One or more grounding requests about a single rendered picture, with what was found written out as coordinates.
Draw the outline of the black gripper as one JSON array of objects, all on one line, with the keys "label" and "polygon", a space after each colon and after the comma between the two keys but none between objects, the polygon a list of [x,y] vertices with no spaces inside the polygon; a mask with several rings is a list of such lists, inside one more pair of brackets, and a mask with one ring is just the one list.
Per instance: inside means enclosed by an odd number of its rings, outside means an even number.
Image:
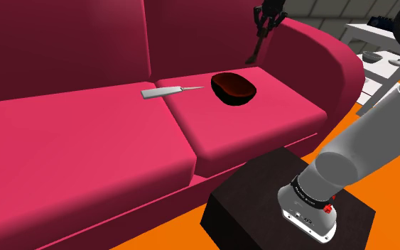
[{"label": "black gripper", "polygon": [[283,11],[283,5],[285,2],[286,0],[264,0],[261,6],[254,7],[254,22],[256,24],[256,35],[258,37],[261,35],[261,30],[266,21],[265,16],[269,17],[267,25],[268,32],[278,27],[279,24],[288,16],[288,13]]}]

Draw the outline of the dark red bowl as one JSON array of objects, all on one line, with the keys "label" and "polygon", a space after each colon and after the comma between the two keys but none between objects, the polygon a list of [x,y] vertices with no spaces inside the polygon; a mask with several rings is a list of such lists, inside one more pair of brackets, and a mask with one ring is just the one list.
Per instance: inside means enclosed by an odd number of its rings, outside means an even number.
[{"label": "dark red bowl", "polygon": [[256,87],[246,78],[233,72],[221,72],[211,77],[211,88],[226,105],[241,106],[253,99]]}]

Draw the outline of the white table with shelf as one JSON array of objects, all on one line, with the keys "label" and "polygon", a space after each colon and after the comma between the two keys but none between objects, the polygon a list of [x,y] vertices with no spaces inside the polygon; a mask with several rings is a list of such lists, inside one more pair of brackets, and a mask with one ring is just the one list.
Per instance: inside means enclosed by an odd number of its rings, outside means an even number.
[{"label": "white table with shelf", "polygon": [[376,63],[363,63],[364,75],[381,87],[362,105],[357,115],[368,112],[400,80],[400,45],[390,31],[364,23],[346,23],[346,32],[340,41],[348,44],[353,38],[377,45],[385,51],[378,51],[383,58]]}]

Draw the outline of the grey knife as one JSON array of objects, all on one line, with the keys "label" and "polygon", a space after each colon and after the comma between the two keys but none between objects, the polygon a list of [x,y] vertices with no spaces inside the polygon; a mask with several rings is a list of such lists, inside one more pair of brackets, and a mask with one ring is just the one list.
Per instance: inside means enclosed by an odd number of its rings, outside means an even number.
[{"label": "grey knife", "polygon": [[141,91],[141,95],[144,99],[152,99],[156,97],[164,97],[171,94],[177,94],[183,91],[201,89],[201,87],[158,87],[154,89],[145,89]]}]

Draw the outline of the dark robot stand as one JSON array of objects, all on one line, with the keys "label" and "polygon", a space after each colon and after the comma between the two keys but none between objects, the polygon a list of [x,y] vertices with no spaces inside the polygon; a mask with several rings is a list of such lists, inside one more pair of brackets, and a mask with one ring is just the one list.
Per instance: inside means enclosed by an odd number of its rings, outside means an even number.
[{"label": "dark robot stand", "polygon": [[365,250],[375,211],[346,190],[336,195],[328,243],[283,217],[277,193],[306,166],[285,148],[248,161],[210,194],[201,226],[220,250]]}]

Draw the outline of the pink sofa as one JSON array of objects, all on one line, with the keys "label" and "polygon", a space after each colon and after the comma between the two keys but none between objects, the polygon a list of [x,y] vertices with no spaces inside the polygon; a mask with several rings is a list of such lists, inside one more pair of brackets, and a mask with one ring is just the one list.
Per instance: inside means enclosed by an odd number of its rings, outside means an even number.
[{"label": "pink sofa", "polygon": [[[104,250],[205,201],[247,161],[304,156],[364,82],[351,49],[262,0],[0,0],[0,250]],[[224,104],[211,77],[256,87]],[[144,99],[158,87],[201,87]]]}]

